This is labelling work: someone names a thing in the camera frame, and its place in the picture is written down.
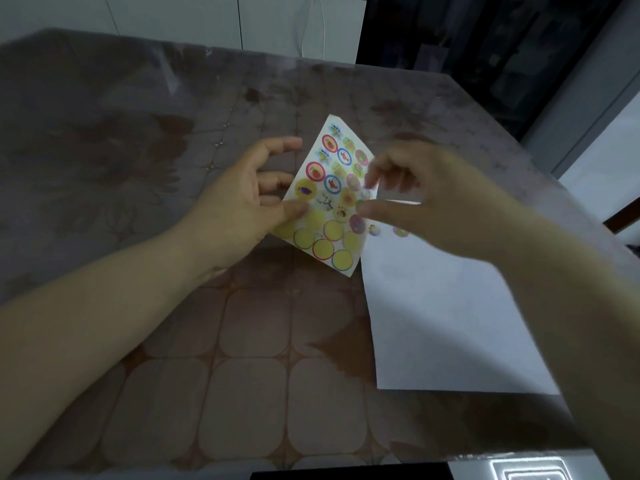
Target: sheet of paper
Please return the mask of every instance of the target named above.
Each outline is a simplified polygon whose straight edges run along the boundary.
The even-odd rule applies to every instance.
[[[496,268],[372,225],[362,275],[380,389],[559,394]]]
[[[359,200],[376,197],[364,188],[373,154],[337,116],[329,115],[284,200],[309,203],[305,217],[274,231],[279,238],[351,276],[369,222],[356,214]]]

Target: tile pattern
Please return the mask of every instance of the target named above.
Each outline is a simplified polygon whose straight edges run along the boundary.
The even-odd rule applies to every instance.
[[[43,32],[0,47],[2,300],[162,232],[253,140],[311,144],[328,113],[373,152],[455,148],[640,282],[637,260],[445,75],[165,52],[174,94],[135,39]],[[294,172],[305,154],[268,168]],[[378,391],[373,359],[359,270],[267,236],[80,396],[22,471],[242,474],[582,444],[544,398]]]

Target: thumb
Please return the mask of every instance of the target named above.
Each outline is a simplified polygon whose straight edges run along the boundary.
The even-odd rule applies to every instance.
[[[304,216],[309,210],[309,204],[300,200],[284,200],[277,205],[261,207],[265,224],[269,230],[280,224]]]
[[[415,228],[420,222],[419,205],[409,203],[398,203],[390,200],[367,200],[361,202],[356,211],[360,217],[400,227],[411,233],[415,233]]]

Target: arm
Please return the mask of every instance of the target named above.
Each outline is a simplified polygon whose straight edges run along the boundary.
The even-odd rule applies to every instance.
[[[411,142],[389,148],[371,164],[366,184],[379,180],[401,191],[419,186],[422,204],[373,200],[358,213],[496,266],[610,476],[634,476],[640,429],[637,288],[578,238],[437,146]]]
[[[300,138],[253,145],[164,234],[0,308],[0,478],[82,391],[142,342],[194,288],[242,259],[306,205],[262,195],[293,176],[256,173]]]

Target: cabinet door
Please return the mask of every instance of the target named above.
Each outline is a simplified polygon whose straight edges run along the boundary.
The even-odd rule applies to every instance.
[[[107,0],[121,35],[242,48],[237,0]]]
[[[238,0],[243,48],[268,54],[301,57],[300,42],[311,0]],[[364,0],[322,0],[327,61],[355,64],[360,43]],[[314,1],[304,40],[305,56],[322,59],[323,23]]]
[[[116,33],[105,0],[0,0],[0,41],[47,28]]]

